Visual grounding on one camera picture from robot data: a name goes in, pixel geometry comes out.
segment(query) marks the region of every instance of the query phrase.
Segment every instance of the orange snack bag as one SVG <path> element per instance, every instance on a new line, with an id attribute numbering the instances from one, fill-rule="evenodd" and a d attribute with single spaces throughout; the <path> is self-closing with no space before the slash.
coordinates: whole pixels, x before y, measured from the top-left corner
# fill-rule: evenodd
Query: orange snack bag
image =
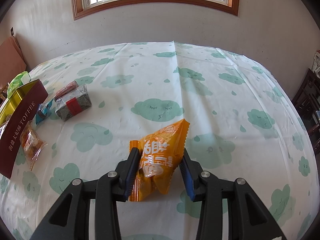
<path id="1" fill-rule="evenodd" d="M 130 151 L 137 147 L 142 153 L 130 201 L 141 201 L 155 189 L 168 193 L 172 174 L 183 157 L 189 125 L 182 119 L 140 141 L 130 141 Z"/>

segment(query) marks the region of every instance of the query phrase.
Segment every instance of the wooden window frame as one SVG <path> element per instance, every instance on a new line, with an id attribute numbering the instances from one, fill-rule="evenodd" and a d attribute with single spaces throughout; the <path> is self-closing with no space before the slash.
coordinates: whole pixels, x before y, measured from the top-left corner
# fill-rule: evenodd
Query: wooden window frame
<path id="1" fill-rule="evenodd" d="M 73 19 L 77 20 L 89 14 L 129 4 L 149 3 L 149 2 L 173 2 L 173 3 L 186 3 L 203 7 L 208 7 L 220 10 L 226 13 L 238 16 L 239 0 L 228 0 L 227 4 L 217 3 L 209 0 L 114 0 L 105 2 L 96 6 L 84 8 L 82 0 L 71 0 Z"/>

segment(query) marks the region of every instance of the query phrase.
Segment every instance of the blue package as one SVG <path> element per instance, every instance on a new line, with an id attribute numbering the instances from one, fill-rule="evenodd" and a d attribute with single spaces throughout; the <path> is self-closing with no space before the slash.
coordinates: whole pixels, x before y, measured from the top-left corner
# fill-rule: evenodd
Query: blue package
<path id="1" fill-rule="evenodd" d="M 36 125 L 51 115 L 51 106 L 53 99 L 49 103 L 40 104 L 36 113 Z"/>

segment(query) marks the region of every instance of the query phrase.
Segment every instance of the red label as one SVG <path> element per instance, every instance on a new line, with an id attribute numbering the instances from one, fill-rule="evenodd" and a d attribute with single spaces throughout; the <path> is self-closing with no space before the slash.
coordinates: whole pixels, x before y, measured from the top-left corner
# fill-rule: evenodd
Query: red label
<path id="1" fill-rule="evenodd" d="M 69 101 L 67 101 L 67 107 L 72 114 L 72 116 L 75 116 L 76 114 L 79 114 L 82 112 L 82 109 L 77 101 L 76 98 L 72 98 Z"/>

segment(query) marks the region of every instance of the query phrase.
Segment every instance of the pink cushion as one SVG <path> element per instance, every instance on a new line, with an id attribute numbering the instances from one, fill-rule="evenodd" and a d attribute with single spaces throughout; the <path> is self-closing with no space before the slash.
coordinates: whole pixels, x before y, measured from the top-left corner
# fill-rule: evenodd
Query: pink cushion
<path id="1" fill-rule="evenodd" d="M 0 88 L 25 71 L 26 66 L 15 37 L 7 38 L 0 46 Z"/>

